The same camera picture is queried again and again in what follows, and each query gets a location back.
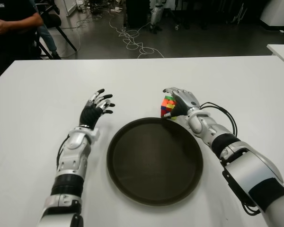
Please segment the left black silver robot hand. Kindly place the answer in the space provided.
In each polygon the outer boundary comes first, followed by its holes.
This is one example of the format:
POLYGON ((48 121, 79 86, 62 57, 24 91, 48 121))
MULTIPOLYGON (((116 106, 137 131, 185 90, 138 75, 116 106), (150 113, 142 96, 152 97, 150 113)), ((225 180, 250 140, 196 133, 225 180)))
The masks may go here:
POLYGON ((100 89, 88 99, 82 109, 79 126, 93 130, 101 116, 113 113, 113 111, 109 109, 115 106, 115 104, 110 101, 113 95, 103 95, 104 91, 104 89, 100 89))

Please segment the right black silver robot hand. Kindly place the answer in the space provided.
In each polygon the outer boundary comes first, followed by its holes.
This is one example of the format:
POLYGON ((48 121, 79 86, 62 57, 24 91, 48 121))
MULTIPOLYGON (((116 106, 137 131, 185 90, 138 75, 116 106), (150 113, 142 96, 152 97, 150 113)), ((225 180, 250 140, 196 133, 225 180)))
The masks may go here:
POLYGON ((164 93, 169 93, 175 99, 175 107, 162 116, 162 119, 167 119, 177 116, 187 116, 190 112, 200 109, 200 104, 197 98, 189 91, 184 89, 169 87, 163 90, 164 93))

